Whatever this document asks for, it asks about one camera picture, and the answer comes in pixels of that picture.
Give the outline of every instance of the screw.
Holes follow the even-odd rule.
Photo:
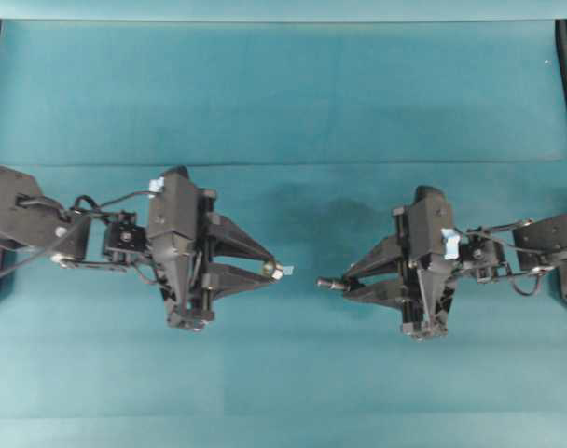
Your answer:
[[[132,240],[132,234],[129,231],[123,231],[119,235],[119,239],[122,240],[124,243],[128,243]]]
[[[58,226],[56,227],[56,236],[58,238],[62,238],[68,230],[65,227]]]
[[[335,278],[317,278],[317,286],[325,287],[327,289],[334,289],[336,291],[347,291],[349,286],[342,281]]]
[[[188,325],[188,329],[190,329],[191,331],[198,333],[199,331],[202,331],[202,329],[205,328],[205,324],[206,322],[202,319],[194,319],[192,322],[190,322]]]
[[[217,199],[217,191],[215,191],[214,189],[202,189],[201,194],[205,198]]]

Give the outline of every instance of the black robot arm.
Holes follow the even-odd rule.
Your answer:
[[[352,301],[399,310],[402,332],[418,340],[447,334],[449,309],[460,277],[474,278],[480,284],[507,280],[517,293],[532,295],[539,290],[543,275],[560,268],[567,302],[567,214],[460,231],[443,192],[420,186],[413,204],[396,208],[392,215],[395,235],[383,239],[341,278],[320,277],[317,285],[339,290]],[[508,231],[514,244],[496,236]],[[517,251],[519,272],[514,273],[506,261],[505,248]],[[389,273],[396,276],[365,282],[367,277]],[[534,278],[531,291],[518,287],[521,276]]]
[[[137,225],[135,213],[107,211],[139,195],[150,197],[146,227]],[[82,195],[64,209],[43,195],[32,176],[0,166],[0,259],[4,251],[26,247],[38,250],[27,260],[50,256],[64,268],[134,269],[159,288],[171,327],[198,331],[214,320],[214,300],[270,285],[284,275],[267,249],[214,211],[216,198],[214,190],[199,189],[179,166],[153,180],[149,190],[102,204]],[[93,220],[105,225],[104,261],[86,259]],[[214,262],[219,256],[256,259],[263,269],[253,273]],[[155,278],[145,276],[141,266],[150,267]],[[1,270],[0,262],[0,278],[14,269]]]

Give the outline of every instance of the teal table surface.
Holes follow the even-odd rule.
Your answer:
[[[0,18],[90,21],[508,21],[567,18],[567,0],[0,0]]]
[[[553,26],[6,22],[1,163],[66,204],[188,164],[295,274],[191,334],[134,273],[17,271],[0,447],[567,447],[554,275],[528,298],[463,280],[449,336],[426,343],[314,286],[394,231],[420,184],[462,228],[567,211]],[[146,221],[145,198],[124,207]]]

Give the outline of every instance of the black cable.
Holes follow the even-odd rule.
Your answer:
[[[120,196],[119,198],[114,199],[112,201],[102,203],[101,205],[99,205],[99,208],[103,209],[103,208],[109,207],[110,205],[115,205],[117,203],[124,202],[124,201],[126,201],[130,198],[133,198],[134,196],[144,196],[144,195],[146,196],[146,195],[149,195],[149,194],[157,194],[157,193],[154,193],[153,191],[135,191],[133,193],[129,193],[129,194],[126,194],[124,196]]]
[[[33,198],[24,198],[18,201],[21,207],[31,207],[33,205],[40,205],[47,208],[52,208],[58,212],[61,220],[67,220],[66,210],[55,199],[48,198],[47,196],[35,196]]]
[[[107,207],[109,205],[114,205],[116,203],[121,203],[123,201],[126,201],[126,200],[134,197],[134,196],[142,196],[142,195],[148,195],[148,194],[155,194],[155,193],[153,191],[135,191],[133,193],[129,193],[129,194],[126,194],[124,196],[120,196],[119,198],[116,198],[112,201],[102,203],[101,205],[98,205],[90,196],[87,196],[87,195],[78,196],[75,199],[75,203],[72,207],[72,210],[77,211],[78,213],[82,214],[83,217],[77,223],[75,223],[70,229],[68,229],[68,231],[64,235],[62,235],[60,238],[58,238],[52,244],[41,249],[39,252],[33,254],[32,256],[27,257],[26,259],[19,261],[16,264],[0,271],[0,278],[5,277],[6,275],[13,273],[14,271],[21,268],[22,266],[25,266],[26,264],[29,264],[29,263],[35,261],[36,259],[39,259],[39,258],[45,256],[48,252],[52,251],[53,249],[55,249],[56,247],[61,245],[64,241],[66,241],[70,237],[70,235],[72,235],[80,226],[83,225],[83,223],[85,223],[85,222],[87,222],[91,219],[94,219],[94,218],[99,218],[103,221],[106,221],[107,217],[109,215],[111,215],[111,213],[103,212],[102,208]],[[80,206],[79,206],[81,201],[88,203],[90,205],[91,209],[90,210],[81,209]],[[66,210],[63,208],[63,206],[60,203],[58,203],[57,201],[55,201],[51,198],[48,198],[46,196],[38,196],[36,198],[25,198],[24,200],[22,200],[20,202],[20,205],[21,206],[27,206],[27,207],[33,206],[33,205],[42,205],[42,206],[50,207],[50,208],[57,210],[58,213],[60,213],[61,217],[67,218]],[[1,245],[1,244],[0,244],[0,247],[2,247],[5,250],[16,250],[15,248],[11,248],[10,246]],[[147,278],[140,271],[140,269],[138,267],[135,266],[135,270],[146,281],[154,282],[153,280]]]
[[[461,236],[478,236],[480,238],[485,238],[487,240],[491,240],[494,241],[495,243],[498,243],[500,245],[506,245],[507,247],[511,247],[514,250],[517,250],[519,252],[526,252],[529,254],[535,254],[535,255],[543,255],[546,253],[546,251],[544,250],[538,250],[538,249],[528,249],[526,247],[519,247],[517,245],[512,245],[511,243],[508,243],[506,240],[502,239],[502,238],[497,238],[496,236],[492,236],[489,235],[488,233],[484,232],[484,231],[461,231],[458,228],[454,229],[455,231],[457,231],[458,233],[460,233]]]
[[[78,196],[75,199],[75,203],[72,206],[73,210],[82,210],[80,208],[80,202],[84,201],[85,203],[87,203],[88,205],[90,205],[90,209],[94,210],[94,211],[99,211],[99,205],[95,202],[95,200],[93,198],[91,198],[90,196],[86,195],[86,194],[81,194],[80,196]]]
[[[540,274],[535,275],[535,282],[534,282],[534,288],[532,289],[532,291],[523,291],[521,290],[518,285],[516,284],[516,278],[515,277],[509,277],[509,283],[511,284],[511,287],[514,288],[514,291],[516,291],[520,296],[526,296],[526,297],[530,297],[535,295],[536,293],[538,293],[538,291],[541,290],[541,276]]]
[[[21,268],[22,266],[24,266],[28,263],[31,263],[31,262],[35,261],[36,259],[39,259],[39,258],[45,256],[47,253],[49,253],[50,251],[52,251],[53,249],[55,249],[56,247],[61,245],[64,241],[66,241],[70,237],[70,235],[72,235],[77,229],[79,229],[83,224],[85,224],[89,220],[90,220],[89,216],[87,216],[87,215],[83,216],[70,229],[68,229],[68,231],[64,235],[62,235],[60,238],[58,238],[52,244],[48,245],[47,247],[45,247],[44,249],[40,250],[39,252],[33,254],[32,256],[27,257],[26,259],[19,261],[18,263],[15,263],[12,266],[5,268],[4,270],[0,271],[0,278],[5,277],[9,273],[13,273],[14,271]]]
[[[201,268],[202,262],[202,251],[199,251],[197,254],[197,258],[194,262],[194,267],[192,268],[192,275],[190,276],[189,285],[192,287],[195,283],[197,283],[197,277],[199,276],[199,269]]]
[[[520,221],[512,222],[510,224],[504,224],[501,226],[493,226],[485,228],[488,233],[503,233],[505,231],[513,231],[519,229],[520,227],[526,227],[532,224],[531,219],[521,219]]]
[[[0,240],[0,247],[4,250],[9,250],[10,252],[20,252],[23,248],[23,246],[21,245],[10,245],[10,243],[3,243],[2,240]]]
[[[138,267],[138,264],[134,263],[132,265],[132,267],[134,268],[134,270],[136,271],[136,273],[138,273],[138,276],[141,277],[141,280],[143,280],[144,283],[147,283],[148,285],[156,285],[157,284],[157,280],[151,280],[149,277],[147,277],[143,271],[141,271],[141,268]]]

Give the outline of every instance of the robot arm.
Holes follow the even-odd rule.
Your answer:
[[[319,278],[317,286],[342,291],[352,301],[395,308],[402,314],[403,333],[421,340],[447,334],[453,294],[460,277],[480,284],[508,280],[523,295],[540,288],[540,278],[560,269],[567,289],[567,214],[493,228],[459,231],[451,205],[438,189],[420,186],[412,205],[393,211],[396,234],[383,239],[341,278]],[[512,245],[496,233],[511,231]],[[513,273],[505,247],[518,253],[520,272]],[[366,285],[370,276],[395,273],[396,278]],[[520,276],[535,279],[532,291],[516,285]],[[567,301],[567,290],[564,292]]]
[[[3,250],[29,247],[63,268],[134,269],[159,288],[168,324],[195,331],[214,320],[214,300],[282,278],[283,268],[272,254],[229,218],[218,215],[216,192],[199,189],[185,167],[163,173],[151,186],[150,191],[100,205],[89,196],[79,196],[64,209],[43,195],[32,176],[0,166],[0,258]],[[134,213],[106,211],[135,195],[151,197],[146,227],[136,224]],[[105,261],[86,260],[93,220],[106,226]],[[263,270],[252,273],[215,263],[219,256],[260,260]],[[150,266],[155,279],[146,278],[141,265]]]

